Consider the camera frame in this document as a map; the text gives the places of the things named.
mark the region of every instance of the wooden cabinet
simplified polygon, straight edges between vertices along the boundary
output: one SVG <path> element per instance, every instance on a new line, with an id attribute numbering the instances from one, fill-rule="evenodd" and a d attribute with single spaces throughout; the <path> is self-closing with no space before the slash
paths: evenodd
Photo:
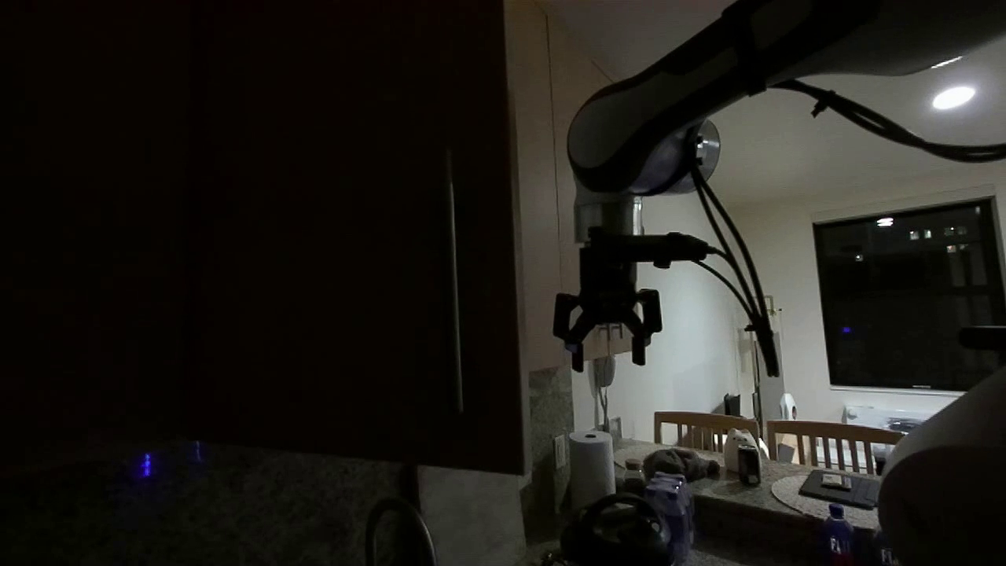
<path id="1" fill-rule="evenodd" d="M 501 0 L 11 11 L 0 469 L 187 435 L 521 472 Z"/>
<path id="2" fill-rule="evenodd" d="M 0 472 L 180 429 L 187 3 L 0 10 Z"/>
<path id="3" fill-rule="evenodd" d="M 211 3 L 202 437 L 521 472 L 503 7 Z"/>

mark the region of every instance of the kitchen appliance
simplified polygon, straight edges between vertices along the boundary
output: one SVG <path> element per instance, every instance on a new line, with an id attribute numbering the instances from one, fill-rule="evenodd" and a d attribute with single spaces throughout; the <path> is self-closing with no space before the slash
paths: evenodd
<path id="1" fill-rule="evenodd" d="M 727 478 L 736 478 L 741 483 L 760 483 L 769 449 L 755 435 L 730 429 L 724 442 L 724 469 Z"/>
<path id="2" fill-rule="evenodd" d="M 574 566 L 668 566 L 671 526 L 646 497 L 602 497 L 566 526 L 563 554 Z"/>

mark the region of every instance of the ceiling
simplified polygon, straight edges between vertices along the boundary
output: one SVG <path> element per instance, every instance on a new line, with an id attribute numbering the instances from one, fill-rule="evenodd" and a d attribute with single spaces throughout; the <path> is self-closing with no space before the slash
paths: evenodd
<path id="1" fill-rule="evenodd" d="M 715 22 L 730 0 L 549 0 L 554 19 L 581 41 L 593 58 L 626 79 Z M 932 114 L 937 86 L 968 79 L 977 97 L 967 114 Z M 1006 140 L 1006 41 L 961 64 L 919 76 L 814 76 L 868 104 L 922 139 L 992 144 Z M 951 162 L 881 140 L 835 114 L 810 116 L 810 101 L 790 92 L 747 97 L 715 116 L 724 157 L 715 189 L 734 204 L 810 198 L 858 200 L 877 195 L 934 195 L 1006 178 L 1004 162 Z"/>

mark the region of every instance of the black cable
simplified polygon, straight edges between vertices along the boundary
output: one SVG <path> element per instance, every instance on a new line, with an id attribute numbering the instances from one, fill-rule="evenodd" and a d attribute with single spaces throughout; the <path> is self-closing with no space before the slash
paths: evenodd
<path id="1" fill-rule="evenodd" d="M 814 116 L 823 111 L 836 111 L 849 123 L 857 123 L 881 139 L 937 154 L 944 160 L 987 162 L 987 160 L 1006 157 L 1006 144 L 937 144 L 937 140 L 919 139 L 905 126 L 888 119 L 884 114 L 863 108 L 858 101 L 849 101 L 849 97 L 827 92 L 827 87 L 814 87 L 814 86 L 797 81 L 797 79 L 780 81 L 778 87 L 814 97 L 819 101 Z"/>
<path id="2" fill-rule="evenodd" d="M 718 216 L 727 220 L 727 229 L 730 229 L 734 243 L 741 248 L 747 270 L 749 270 L 753 287 L 755 287 L 755 310 L 749 310 L 753 330 L 755 330 L 755 335 L 758 335 L 758 346 L 760 346 L 769 375 L 778 378 L 778 375 L 780 375 L 780 351 L 778 351 L 772 315 L 769 315 L 769 304 L 765 304 L 760 275 L 758 275 L 755 257 L 753 257 L 753 252 L 749 252 L 749 243 L 741 239 L 741 232 L 736 229 L 736 222 L 734 222 L 734 216 L 727 214 L 724 200 L 718 198 L 718 192 L 711 189 L 711 181 L 700 175 L 697 167 L 692 167 L 692 181 L 695 181 L 697 195 L 707 195 L 707 200 L 718 206 Z"/>
<path id="3" fill-rule="evenodd" d="M 706 195 L 700 189 L 697 189 L 697 200 L 700 200 L 700 209 L 706 209 L 707 222 L 711 222 L 715 232 L 718 232 L 718 243 L 720 243 L 718 253 L 734 268 L 736 281 L 741 283 L 747 304 L 755 309 L 753 287 L 749 287 L 741 268 L 736 263 L 736 253 L 734 253 L 734 248 L 730 248 L 730 243 L 727 243 L 727 236 L 724 236 L 724 229 L 720 229 L 720 222 L 718 222 L 718 216 L 715 216 L 715 209 L 711 209 L 711 204 L 707 204 L 707 195 Z"/>
<path id="4" fill-rule="evenodd" d="M 741 292 L 734 287 L 734 281 L 727 281 L 718 268 L 711 268 L 711 263 L 700 263 L 697 260 L 697 268 L 706 268 L 707 272 L 715 272 L 730 292 L 734 292 L 734 300 L 747 309 L 747 315 L 749 317 L 755 317 L 755 309 L 741 300 Z"/>
<path id="5" fill-rule="evenodd" d="M 697 192 L 706 192 L 715 200 L 718 214 L 727 220 L 727 229 L 730 229 L 734 243 L 741 248 L 747 270 L 749 270 L 753 287 L 755 287 L 753 304 L 769 320 L 769 304 L 765 304 L 758 268 L 755 268 L 755 257 L 753 257 L 753 252 L 749 252 L 749 246 L 741 239 L 741 229 L 736 229 L 734 216 L 727 214 L 724 200 L 718 198 L 718 192 L 711 189 L 711 181 L 706 178 L 706 173 L 697 167 L 692 167 L 692 181 L 697 186 Z"/>

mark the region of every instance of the paper towel roll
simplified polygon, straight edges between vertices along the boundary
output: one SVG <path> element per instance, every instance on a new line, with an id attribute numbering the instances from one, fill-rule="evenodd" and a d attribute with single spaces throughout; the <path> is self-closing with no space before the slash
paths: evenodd
<path id="1" fill-rule="evenodd" d="M 563 507 L 571 503 L 571 435 L 558 435 L 558 469 L 554 469 L 554 508 L 563 518 Z"/>
<path id="2" fill-rule="evenodd" d="M 618 494 L 615 440 L 603 429 L 571 435 L 571 503 L 581 508 Z"/>

